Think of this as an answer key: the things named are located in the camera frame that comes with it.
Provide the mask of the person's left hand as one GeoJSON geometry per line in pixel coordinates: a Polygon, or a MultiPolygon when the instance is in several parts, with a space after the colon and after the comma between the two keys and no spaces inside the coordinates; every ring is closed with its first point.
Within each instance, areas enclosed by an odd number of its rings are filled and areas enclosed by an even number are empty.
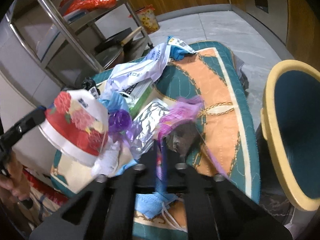
{"type": "Polygon", "coordinates": [[[23,174],[23,166],[17,160],[14,151],[11,152],[10,161],[6,165],[10,177],[1,174],[1,201],[16,203],[30,197],[30,185],[23,174]]]}

